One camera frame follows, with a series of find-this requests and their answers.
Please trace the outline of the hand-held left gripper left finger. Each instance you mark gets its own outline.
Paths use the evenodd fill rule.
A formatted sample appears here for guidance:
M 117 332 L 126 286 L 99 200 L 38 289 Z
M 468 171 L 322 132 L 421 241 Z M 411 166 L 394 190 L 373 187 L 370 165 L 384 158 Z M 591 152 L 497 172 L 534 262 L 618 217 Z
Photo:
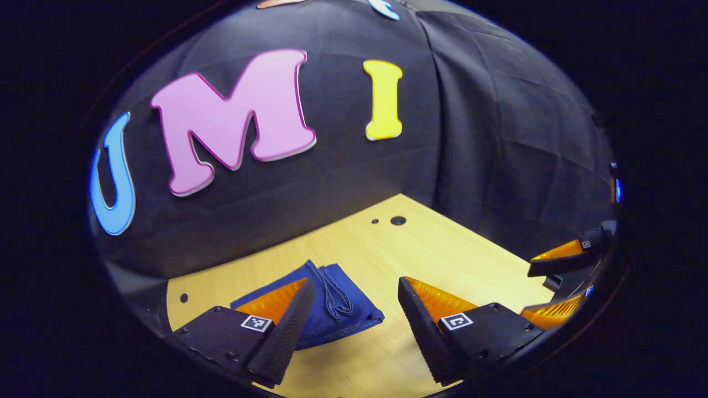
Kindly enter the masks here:
M 177 345 L 228 377 L 280 385 L 315 301 L 301 278 L 238 309 L 214 306 L 172 333 Z

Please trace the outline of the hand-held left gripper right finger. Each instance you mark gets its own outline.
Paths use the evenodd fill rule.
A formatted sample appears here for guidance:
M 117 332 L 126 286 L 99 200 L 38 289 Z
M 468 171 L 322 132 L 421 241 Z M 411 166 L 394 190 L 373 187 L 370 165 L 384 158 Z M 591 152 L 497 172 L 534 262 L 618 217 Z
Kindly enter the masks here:
M 478 306 L 412 277 L 399 278 L 398 300 L 433 380 L 442 386 L 500 370 L 545 332 L 498 302 Z

